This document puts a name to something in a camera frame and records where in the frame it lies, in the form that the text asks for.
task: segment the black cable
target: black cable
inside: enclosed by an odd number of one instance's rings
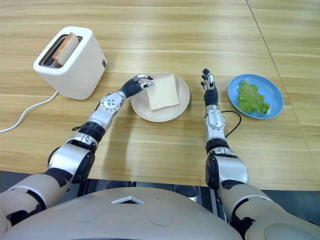
[[[222,111],[222,113],[234,113],[234,114],[237,114],[238,117],[239,117],[239,122],[238,122],[238,124],[237,124],[227,135],[225,135],[225,137],[227,138],[234,130],[237,129],[237,127],[239,127],[239,125],[240,125],[240,123],[241,123],[241,121],[242,121],[242,117],[241,117],[241,115],[240,115],[239,113],[237,113],[236,111],[228,110],[228,111]]]

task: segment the plate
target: plate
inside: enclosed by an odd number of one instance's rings
[[[238,89],[242,85],[241,81],[247,80],[249,84],[254,84],[258,87],[258,93],[264,96],[264,102],[270,104],[267,113],[259,113],[254,111],[247,113],[238,107]],[[271,119],[278,116],[284,108],[284,97],[279,88],[270,80],[263,76],[255,74],[242,74],[236,76],[228,86],[228,97],[231,104],[241,113],[255,119]]]
[[[168,72],[155,72],[149,74],[149,76],[153,77],[154,79],[164,78],[169,75],[174,74]],[[137,95],[131,97],[131,105],[136,114],[138,114],[143,119],[151,122],[170,121],[182,114],[189,104],[190,92],[187,84],[185,83],[185,81],[182,80],[181,77],[174,75],[174,78],[180,104],[175,106],[167,106],[151,111],[147,93],[145,90],[143,90],[139,92]]]

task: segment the white power cord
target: white power cord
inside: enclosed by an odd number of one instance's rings
[[[17,126],[24,120],[25,115],[27,114],[27,112],[28,112],[30,109],[33,109],[33,108],[35,108],[35,107],[37,107],[37,106],[40,106],[40,105],[42,105],[42,104],[46,104],[46,103],[50,102],[51,100],[53,100],[53,99],[58,95],[58,93],[59,93],[59,92],[56,91],[56,92],[52,95],[52,97],[50,97],[48,100],[39,102],[39,103],[37,103],[37,104],[35,104],[35,105],[32,105],[32,106],[28,107],[26,110],[24,110],[24,112],[22,113],[21,117],[19,118],[19,120],[16,122],[15,125],[7,128],[7,129],[0,130],[0,134],[1,134],[1,133],[4,133],[4,132],[7,132],[7,131],[10,131],[10,130],[14,129],[15,127],[17,127]]]

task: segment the blue plate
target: blue plate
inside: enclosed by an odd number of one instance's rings
[[[264,102],[270,104],[267,113],[259,113],[254,111],[247,113],[238,107],[238,89],[242,85],[241,81],[247,80],[249,84],[254,84],[258,87],[258,93],[264,96]],[[242,74],[236,76],[228,86],[228,96],[231,104],[241,113],[255,119],[271,119],[278,116],[284,108],[284,97],[279,88],[274,85],[270,80],[263,76],[255,74]]]

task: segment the power cord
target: power cord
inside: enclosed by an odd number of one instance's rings
[[[239,127],[239,125],[240,125],[240,123],[241,123],[241,121],[242,121],[242,117],[240,116],[239,113],[237,113],[236,111],[232,111],[232,110],[222,111],[222,113],[234,113],[234,114],[237,114],[238,117],[239,117],[239,122],[238,122],[238,124],[237,124],[227,135],[225,135],[225,137],[227,138],[234,130],[237,129],[237,127]]]
[[[37,106],[40,106],[40,105],[43,105],[43,104],[46,104],[46,103],[50,102],[51,100],[53,100],[53,99],[58,95],[58,93],[59,93],[59,92],[56,91],[56,92],[52,95],[52,97],[50,97],[48,100],[39,102],[39,103],[37,103],[37,104],[35,104],[35,105],[32,105],[32,106],[28,107],[26,110],[24,110],[24,112],[22,113],[22,115],[20,116],[19,120],[16,122],[15,125],[7,128],[7,129],[0,130],[0,134],[16,128],[16,127],[24,120],[24,117],[25,117],[25,115],[27,114],[27,112],[29,112],[29,110],[31,110],[31,109],[33,109],[33,108],[35,108],[35,107],[37,107]]]

